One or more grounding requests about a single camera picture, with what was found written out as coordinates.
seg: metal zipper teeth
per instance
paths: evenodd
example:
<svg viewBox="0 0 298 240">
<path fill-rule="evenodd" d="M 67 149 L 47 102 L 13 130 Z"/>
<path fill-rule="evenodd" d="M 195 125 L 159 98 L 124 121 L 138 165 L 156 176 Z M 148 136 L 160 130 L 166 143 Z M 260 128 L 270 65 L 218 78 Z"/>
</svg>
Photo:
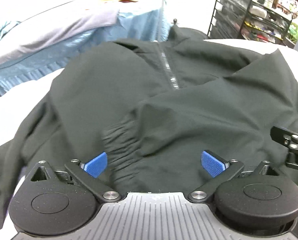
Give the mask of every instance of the metal zipper teeth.
<svg viewBox="0 0 298 240">
<path fill-rule="evenodd" d="M 166 57 L 166 54 L 164 52 L 161 52 L 161 58 L 162 58 L 162 61 L 164 63 L 165 71 L 166 71 L 167 75 L 169 76 L 169 79 L 170 79 L 170 82 L 171 82 L 173 88 L 174 89 L 179 89 L 177 79 L 176 79 L 175 75 L 173 74 L 173 72 L 170 68 L 169 62 L 167 61 L 167 57 Z"/>
</svg>

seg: blue bed sheet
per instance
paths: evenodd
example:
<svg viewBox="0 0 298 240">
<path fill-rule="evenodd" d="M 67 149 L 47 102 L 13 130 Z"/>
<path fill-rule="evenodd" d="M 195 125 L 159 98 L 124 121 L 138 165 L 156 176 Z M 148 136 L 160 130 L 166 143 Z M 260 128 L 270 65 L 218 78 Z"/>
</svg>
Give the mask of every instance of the blue bed sheet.
<svg viewBox="0 0 298 240">
<path fill-rule="evenodd" d="M 164 41 L 167 39 L 171 24 L 164 17 L 162 24 L 159 24 L 160 16 L 160 9 L 145 13 L 119 13 L 115 25 L 79 33 L 38 52 L 5 62 L 0 65 L 0 96 L 20 83 L 38 80 L 65 67 L 71 58 L 103 41 L 115 41 L 121 38 Z"/>
</svg>

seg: black circular cover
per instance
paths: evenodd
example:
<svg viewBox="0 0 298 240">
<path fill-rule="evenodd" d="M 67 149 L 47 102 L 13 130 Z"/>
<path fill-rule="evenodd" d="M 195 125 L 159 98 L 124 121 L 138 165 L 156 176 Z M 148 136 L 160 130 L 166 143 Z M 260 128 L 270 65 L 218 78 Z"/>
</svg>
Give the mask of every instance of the black circular cover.
<svg viewBox="0 0 298 240">
<path fill-rule="evenodd" d="M 65 183 L 32 188 L 15 195 L 9 213 L 20 229 L 37 236 L 62 235 L 86 224 L 95 213 L 94 196 L 82 187 Z"/>
<path fill-rule="evenodd" d="M 279 227 L 298 216 L 298 186 L 285 176 L 232 179 L 217 188 L 215 203 L 225 217 L 241 226 Z"/>
</svg>

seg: bed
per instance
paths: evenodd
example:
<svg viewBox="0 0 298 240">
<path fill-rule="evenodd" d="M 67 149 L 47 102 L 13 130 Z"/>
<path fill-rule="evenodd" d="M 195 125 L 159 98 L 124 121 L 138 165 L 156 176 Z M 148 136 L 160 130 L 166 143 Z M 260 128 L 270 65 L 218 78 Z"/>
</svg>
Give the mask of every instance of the bed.
<svg viewBox="0 0 298 240">
<path fill-rule="evenodd" d="M 103 41 L 166 40 L 162 0 L 123 1 L 0 0 L 0 22 L 16 23 L 0 35 L 0 96 Z"/>
<path fill-rule="evenodd" d="M 288 47 L 270 43 L 246 40 L 208 40 L 233 47 L 245 48 L 261 54 L 272 53 L 279 49 L 286 62 L 290 66 L 296 80 L 298 81 L 298 52 Z M 24 82 L 10 89 L 0 97 L 0 145 L 6 143 L 15 135 L 18 126 L 32 108 L 42 99 L 50 89 L 52 80 L 61 73 L 59 69 L 50 73 L 38 81 Z M 9 240 L 16 234 L 16 230 L 9 216 L 7 216 L 4 227 L 0 230 L 0 239 Z"/>
</svg>

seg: silver screw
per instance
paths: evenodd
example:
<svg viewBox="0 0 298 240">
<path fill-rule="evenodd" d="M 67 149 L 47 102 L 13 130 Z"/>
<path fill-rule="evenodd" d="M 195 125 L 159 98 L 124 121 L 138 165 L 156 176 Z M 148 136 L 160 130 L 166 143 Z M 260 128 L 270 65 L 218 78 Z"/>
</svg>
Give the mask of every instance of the silver screw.
<svg viewBox="0 0 298 240">
<path fill-rule="evenodd" d="M 195 199 L 203 199 L 207 196 L 207 194 L 203 191 L 194 191 L 193 193 L 191 193 L 191 196 Z"/>
<path fill-rule="evenodd" d="M 119 197 L 119 193 L 116 191 L 107 191 L 104 193 L 104 198 L 105 199 L 109 199 L 109 200 L 113 200 Z"/>
</svg>

